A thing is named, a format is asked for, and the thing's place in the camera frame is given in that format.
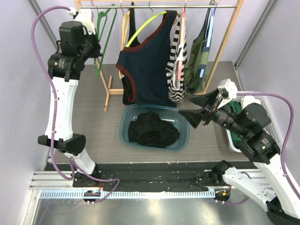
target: green cloth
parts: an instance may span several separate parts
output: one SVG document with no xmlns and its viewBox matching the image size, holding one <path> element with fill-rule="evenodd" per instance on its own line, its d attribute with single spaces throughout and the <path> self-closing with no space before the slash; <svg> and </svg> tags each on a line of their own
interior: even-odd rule
<svg viewBox="0 0 300 225">
<path fill-rule="evenodd" d="M 214 0 L 210 1 L 210 5 L 215 5 Z M 184 83 L 186 85 L 186 93 L 188 95 L 193 95 L 195 93 L 203 92 L 205 89 L 205 84 L 208 80 L 209 74 L 206 71 L 208 56 L 210 48 L 204 48 L 207 42 L 205 39 L 205 32 L 209 25 L 210 18 L 210 8 L 207 10 L 204 24 L 198 35 L 198 37 L 193 41 L 191 54 L 188 60 L 187 66 L 184 70 Z M 200 78 L 200 71 L 204 69 L 204 76 Z"/>
<path fill-rule="evenodd" d="M 231 101 L 229 104 L 233 107 L 233 111 L 236 114 L 239 114 L 242 111 L 242 107 L 240 106 L 239 102 Z M 233 145 L 235 147 L 238 147 L 238 145 L 242 141 L 242 139 L 240 137 L 238 137 L 236 134 L 234 134 L 233 132 L 231 132 L 231 131 L 230 131 L 230 135 L 231 135 Z"/>
</svg>

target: clothing rack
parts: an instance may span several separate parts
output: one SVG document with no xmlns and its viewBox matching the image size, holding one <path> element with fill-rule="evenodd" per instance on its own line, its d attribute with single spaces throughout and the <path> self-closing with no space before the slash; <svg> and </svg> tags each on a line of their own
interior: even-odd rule
<svg viewBox="0 0 300 225">
<path fill-rule="evenodd" d="M 239 12 L 240 12 L 240 9 L 243 5 L 243 2 L 244 0 L 237 0 L 237 3 L 236 5 L 219 5 L 217 3 L 216 6 L 211 6 L 211 5 L 187 5 L 187 2 L 191 2 L 191 1 L 197 1 L 197 2 L 200 2 L 200 1 L 205 1 L 205 0 L 172 0 L 172 1 L 181 1 L 183 2 L 183 4 L 181 5 L 165 5 L 165 6 L 161 6 L 161 5 L 150 5 L 152 2 L 155 2 L 155 1 L 164 1 L 164 2 L 168 2 L 170 0 L 135 0 L 134 2 L 148 2 L 148 5 L 147 6 L 139 6 L 139 5 L 134 5 L 134 6 L 131 6 L 131 5 L 122 5 L 122 2 L 132 2 L 132 0 L 74 0 L 75 1 L 75 4 L 77 6 L 77 9 L 81 9 L 81 8 L 90 8 L 90 9 L 107 9 L 107 8 L 119 8 L 119 9 L 126 9 L 126 8 L 149 8 L 149 9 L 154 9 L 154 8 L 160 8 L 160 9 L 163 9 L 163 8 L 234 8 L 233 10 L 233 13 L 232 13 L 232 16 L 230 18 L 230 21 L 228 23 L 228 26 L 227 26 L 227 29 L 226 29 L 226 32 L 223 36 L 223 40 L 221 42 L 221 46 L 219 47 L 219 50 L 217 52 L 217 56 L 215 58 L 215 61 L 213 63 L 213 66 L 212 66 L 212 69 L 211 69 L 211 72 L 209 74 L 209 78 L 205 84 L 205 89 L 203 92 L 201 93 L 198 93 L 199 95 L 203 95 L 207 92 L 207 89 L 209 87 L 209 84 L 213 78 L 213 75 L 217 69 L 217 66 L 218 66 L 218 63 L 221 59 L 221 56 L 222 56 L 222 53 L 225 49 L 225 46 L 227 44 L 227 41 L 228 41 L 228 38 L 231 34 L 231 31 L 234 27 L 234 24 L 235 24 L 235 21 L 239 15 Z M 111 2 L 111 3 L 114 3 L 114 2 L 118 2 L 119 5 L 116 5 L 116 6 L 101 6 L 101 5 L 98 5 L 100 2 Z M 84 6 L 82 5 L 82 3 L 91 3 L 92 5 L 91 6 Z M 99 68 L 99 65 L 100 65 L 100 61 L 99 59 L 97 59 L 97 66 Z M 112 84 L 112 76 L 110 76 L 109 78 L 109 82 L 108 82 L 108 85 L 106 84 L 106 81 L 105 81 L 105 78 L 102 74 L 102 71 L 100 71 L 100 76 L 101 76 L 101 79 L 102 79 L 102 82 L 103 82 L 103 85 L 104 85 L 104 88 L 106 90 L 106 101 L 105 101 L 105 109 L 104 111 L 107 112 L 107 109 L 108 109 L 108 101 L 109 101 L 109 96 L 110 95 L 122 95 L 123 94 L 123 89 L 111 89 L 111 84 Z"/>
</svg>

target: plastic tub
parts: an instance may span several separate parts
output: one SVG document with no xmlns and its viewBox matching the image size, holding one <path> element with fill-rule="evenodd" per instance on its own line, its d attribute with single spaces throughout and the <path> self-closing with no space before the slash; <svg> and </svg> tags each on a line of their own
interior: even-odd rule
<svg viewBox="0 0 300 225">
<path fill-rule="evenodd" d="M 157 113 L 162 120 L 171 122 L 174 125 L 174 127 L 177 128 L 177 130 L 180 132 L 180 136 L 179 139 L 174 144 L 163 149 L 163 148 L 141 146 L 137 142 L 129 142 L 128 128 L 130 122 L 133 120 L 137 120 L 138 115 L 140 115 L 141 113 L 146 113 L 148 111 Z M 189 123 L 178 113 L 178 109 L 176 108 L 156 106 L 156 105 L 131 105 L 127 107 L 127 109 L 123 113 L 121 123 L 120 123 L 119 136 L 123 143 L 133 147 L 180 151 L 184 149 L 188 144 L 189 129 L 190 129 Z"/>
</svg>

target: cable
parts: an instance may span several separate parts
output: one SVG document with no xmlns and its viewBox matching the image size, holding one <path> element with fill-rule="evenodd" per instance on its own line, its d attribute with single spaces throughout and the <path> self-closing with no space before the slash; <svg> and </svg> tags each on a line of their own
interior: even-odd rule
<svg viewBox="0 0 300 225">
<path fill-rule="evenodd" d="M 87 177 L 89 177 L 90 179 L 93 179 L 93 180 L 96 180 L 96 181 L 101 181 L 101 182 L 112 182 L 112 181 L 117 181 L 117 184 L 113 187 L 113 189 L 106 195 L 104 196 L 103 198 L 101 199 L 98 199 L 97 201 L 95 201 L 95 203 L 99 203 L 101 201 L 103 201 L 104 199 L 106 199 L 116 188 L 117 186 L 119 185 L 120 183 L 120 179 L 119 178 L 115 178 L 115 179 L 111 179 L 111 180 L 102 180 L 102 179 L 97 179 L 97 178 L 94 178 L 92 176 L 90 176 L 89 174 L 87 174 L 85 171 L 83 171 L 82 169 L 80 169 L 76 164 L 75 162 L 73 161 L 72 158 L 70 158 L 70 167 L 71 167 L 71 171 L 72 171 L 72 174 L 71 174 L 71 177 L 67 177 L 66 175 L 64 175 L 60 169 L 58 168 L 58 166 L 56 165 L 56 162 L 55 162 L 55 158 L 54 158 L 54 134 L 55 134 L 55 122 L 56 122 L 56 115 L 57 115 L 57 93 L 56 93 L 56 89 L 55 89 L 55 86 L 54 86 L 54 83 L 50 77 L 50 75 L 48 74 L 48 71 L 46 70 L 46 67 L 45 65 L 43 64 L 43 61 L 41 59 L 41 56 L 40 54 L 38 53 L 38 48 L 37 48 L 37 45 L 36 45 L 36 41 L 35 41 L 35 37 L 34 37 L 34 32 L 35 32 L 35 27 L 39 21 L 39 19 L 45 15 L 46 13 L 52 11 L 52 10 L 55 10 L 55 9 L 65 9 L 65 10 L 70 10 L 68 7 L 65 7 L 65 6 L 55 6 L 55 7 L 50 7 L 48 9 L 46 9 L 45 11 L 41 12 L 37 17 L 36 19 L 33 21 L 33 24 L 32 24 L 32 27 L 31 27 L 31 42 L 32 42 L 32 46 L 33 46 L 33 50 L 37 56 L 37 60 L 39 62 L 39 64 L 41 65 L 49 83 L 50 83 L 50 86 L 52 88 L 52 92 L 53 92 L 53 95 L 54 95 L 54 112 L 53 112 L 53 120 L 52 120 L 52 133 L 51 133 L 51 143 L 50 143 L 50 154 L 51 154 L 51 159 L 52 159 L 52 164 L 55 168 L 55 170 L 57 171 L 57 173 L 62 176 L 64 179 L 66 180 L 72 180 L 75 176 L 75 170 L 74 170 L 74 167 L 76 167 L 78 170 L 80 170 L 83 174 L 85 174 Z"/>
<path fill-rule="evenodd" d="M 247 175 L 247 176 L 251 179 L 251 177 L 249 176 L 248 173 L 246 173 L 246 172 L 241 172 L 241 173 Z M 232 205 L 232 206 L 234 206 L 234 205 L 242 205 L 242 204 L 244 204 L 244 203 L 245 203 L 246 201 L 248 201 L 248 200 L 249 200 L 249 197 L 247 197 L 245 200 L 243 200 L 243 201 L 241 201 L 241 202 L 238 202 L 238 203 L 223 202 L 223 201 L 220 201 L 220 200 L 216 200 L 216 202 L 222 203 L 222 204 L 224 204 L 224 205 Z"/>
<path fill-rule="evenodd" d="M 281 163 L 281 167 L 283 170 L 283 173 L 285 175 L 285 178 L 287 179 L 287 182 L 290 184 L 292 190 L 294 191 L 294 193 L 296 194 L 296 196 L 299 198 L 300 200 L 300 193 L 298 192 L 297 188 L 294 186 L 291 178 L 289 177 L 289 175 L 287 174 L 287 170 L 286 170 L 286 166 L 285 166 L 285 149 L 286 149 L 286 144 L 287 141 L 289 139 L 291 130 L 292 130 L 292 126 L 293 126 L 293 121 L 294 121 L 294 108 L 292 103 L 285 97 L 278 95 L 278 94 L 273 94 L 273 93 L 267 93 L 267 92 L 238 92 L 237 93 L 238 96 L 246 96 L 246 95 L 252 95 L 252 96 L 271 96 L 271 97 L 275 97 L 275 98 L 279 98 L 283 101 L 285 101 L 287 103 L 287 105 L 289 106 L 290 109 L 290 122 L 289 122 L 289 126 L 285 135 L 285 140 L 283 142 L 282 145 L 282 149 L 281 149 L 281 156 L 280 156 L 280 163 Z"/>
</svg>

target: olive green garment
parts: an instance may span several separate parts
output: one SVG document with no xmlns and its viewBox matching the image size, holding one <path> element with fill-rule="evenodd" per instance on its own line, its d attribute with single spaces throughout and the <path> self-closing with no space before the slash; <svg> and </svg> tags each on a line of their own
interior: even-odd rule
<svg viewBox="0 0 300 225">
<path fill-rule="evenodd" d="M 214 0 L 210 1 L 210 5 L 215 4 L 216 3 Z M 200 70 L 206 69 L 208 63 L 210 48 L 204 48 L 207 42 L 207 38 L 204 39 L 204 37 L 209 25 L 210 10 L 210 8 L 207 10 L 202 29 L 198 37 L 193 41 L 189 61 L 187 67 L 184 68 L 184 83 L 186 85 L 186 93 L 188 95 L 193 95 L 195 93 L 204 91 L 205 84 L 208 80 L 208 74 L 206 70 L 203 78 L 200 78 Z"/>
</svg>

